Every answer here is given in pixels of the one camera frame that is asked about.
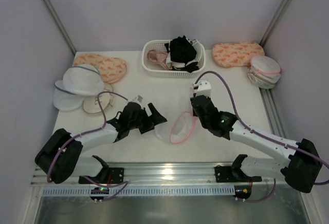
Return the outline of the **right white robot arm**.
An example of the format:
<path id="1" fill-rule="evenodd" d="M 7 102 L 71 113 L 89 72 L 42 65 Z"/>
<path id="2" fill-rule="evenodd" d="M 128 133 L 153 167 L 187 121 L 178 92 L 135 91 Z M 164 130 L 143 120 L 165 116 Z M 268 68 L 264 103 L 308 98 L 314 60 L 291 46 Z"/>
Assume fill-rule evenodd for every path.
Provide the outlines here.
<path id="1" fill-rule="evenodd" d="M 316 184 L 322 162 L 315 145 L 303 139 L 300 142 L 280 138 L 273 134 L 261 134 L 244 125 L 236 115 L 219 111 L 210 97 L 191 97 L 191 106 L 204 129 L 216 137 L 240 142 L 263 152 L 268 159 L 238 155 L 231 165 L 236 177 L 262 176 L 284 180 L 293 189 L 310 193 Z"/>

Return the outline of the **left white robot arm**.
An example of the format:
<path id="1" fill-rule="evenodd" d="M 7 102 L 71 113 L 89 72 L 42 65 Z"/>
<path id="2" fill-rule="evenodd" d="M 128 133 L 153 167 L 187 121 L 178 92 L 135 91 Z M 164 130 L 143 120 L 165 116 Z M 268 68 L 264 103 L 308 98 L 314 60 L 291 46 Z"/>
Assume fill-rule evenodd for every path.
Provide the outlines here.
<path id="1" fill-rule="evenodd" d="M 73 134 L 61 128 L 56 130 L 36 155 L 36 165 L 47 175 L 47 181 L 60 184 L 69 177 L 78 177 L 80 184 L 119 184 L 112 168 L 97 155 L 83 157 L 88 150 L 101 145 L 116 143 L 126 138 L 130 131 L 139 130 L 141 134 L 155 129 L 167 122 L 152 103 L 148 104 L 150 113 L 136 102 L 129 102 L 106 121 L 105 125 L 90 131 Z"/>

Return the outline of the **pink-trim mesh laundry bag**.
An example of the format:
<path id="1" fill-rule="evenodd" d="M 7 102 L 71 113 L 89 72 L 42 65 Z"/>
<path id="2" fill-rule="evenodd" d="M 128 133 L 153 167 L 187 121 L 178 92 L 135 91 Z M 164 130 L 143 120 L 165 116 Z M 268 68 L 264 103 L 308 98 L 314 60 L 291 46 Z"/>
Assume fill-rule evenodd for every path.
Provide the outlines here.
<path id="1" fill-rule="evenodd" d="M 155 135 L 169 144 L 185 142 L 193 133 L 197 118 L 191 111 L 168 113 L 167 122 L 155 126 Z"/>

